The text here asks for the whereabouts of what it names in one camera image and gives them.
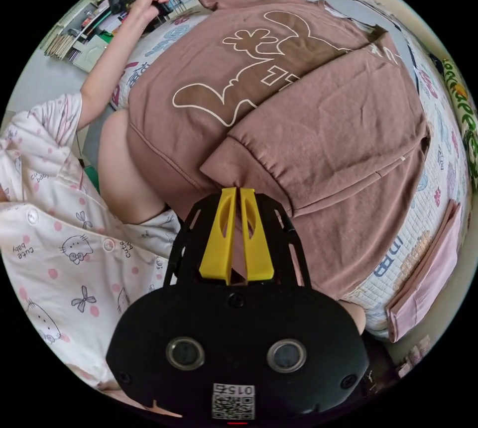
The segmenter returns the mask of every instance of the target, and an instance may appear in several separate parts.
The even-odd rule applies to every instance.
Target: fabric
[[[380,262],[420,180],[429,135],[415,86],[384,30],[323,1],[199,1],[215,12],[129,94],[130,153],[180,217],[220,187],[279,200],[314,288],[340,298]]]
[[[473,196],[468,178],[465,148],[459,144],[459,128],[445,82],[426,51],[402,29],[414,56],[419,97],[431,132],[422,177],[397,237],[379,264],[343,300],[365,310],[366,330],[389,338],[386,308],[420,264],[438,234],[450,199],[462,206],[458,248],[463,244]]]
[[[342,297],[342,300],[359,305],[365,310],[366,330],[369,333],[388,339],[386,307],[425,255],[442,223],[449,199],[455,199],[462,205],[459,247],[465,240],[472,197],[465,148],[461,144],[455,144],[459,142],[457,135],[460,130],[443,78],[430,60],[428,51],[421,47],[413,35],[399,21],[376,11],[371,4],[366,5],[357,0],[326,1],[340,13],[358,20],[355,24],[360,28],[366,27],[360,22],[378,24],[389,32],[400,58],[417,82],[420,101],[431,132],[431,143],[422,177],[397,237],[369,276]],[[166,48],[167,40],[164,40],[164,37],[171,35],[169,32],[172,28],[179,29],[175,35],[182,37],[204,19],[201,11],[207,13],[206,16],[211,15],[209,10],[202,7],[191,11],[196,13],[187,12],[150,33],[144,42],[135,48],[129,62],[139,62],[139,66],[152,63]],[[339,12],[334,11],[334,14],[340,16]],[[168,43],[167,47],[172,44],[181,45],[181,38]],[[139,79],[134,77],[133,71],[133,67],[128,68],[119,83],[120,99],[126,107],[130,88]],[[476,111],[471,95],[468,96],[472,109]]]
[[[478,191],[478,118],[468,101],[468,93],[458,70],[450,60],[443,60],[445,82],[453,102],[458,125],[465,144],[473,192]]]
[[[461,206],[451,200],[420,265],[387,307],[389,337],[397,342],[428,313],[457,264]]]
[[[16,114],[0,139],[0,248],[13,289],[58,358],[91,386],[121,314],[162,286],[179,231],[173,211],[122,224],[71,151],[81,95]]]

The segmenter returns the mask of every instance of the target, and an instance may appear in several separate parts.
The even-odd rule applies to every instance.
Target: bow print
[[[88,290],[84,285],[81,286],[81,293],[83,295],[83,298],[82,299],[73,299],[71,301],[71,305],[72,305],[72,307],[77,306],[77,309],[81,313],[83,313],[85,311],[86,302],[89,302],[90,304],[95,304],[96,303],[96,298],[95,297],[88,297]]]
[[[83,262],[85,257],[81,252],[78,252],[78,254],[71,253],[69,258],[74,264],[78,265],[80,262]]]
[[[83,229],[91,229],[93,224],[89,220],[86,220],[85,211],[81,211],[79,214],[76,213],[76,219],[80,220],[83,223]]]

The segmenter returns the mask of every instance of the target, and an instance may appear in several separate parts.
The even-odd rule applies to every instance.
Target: label sticker
[[[213,418],[216,420],[254,420],[254,386],[215,383],[213,387]]]

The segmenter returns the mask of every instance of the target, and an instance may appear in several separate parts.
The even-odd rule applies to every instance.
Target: thigh
[[[125,224],[141,224],[165,209],[165,203],[141,177],[126,144],[128,112],[113,113],[103,125],[98,154],[101,196]]]

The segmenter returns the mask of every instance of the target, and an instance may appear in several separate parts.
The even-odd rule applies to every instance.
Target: pink cloth
[[[438,233],[413,275],[387,307],[389,338],[396,342],[428,313],[457,264],[462,208],[450,200]]]

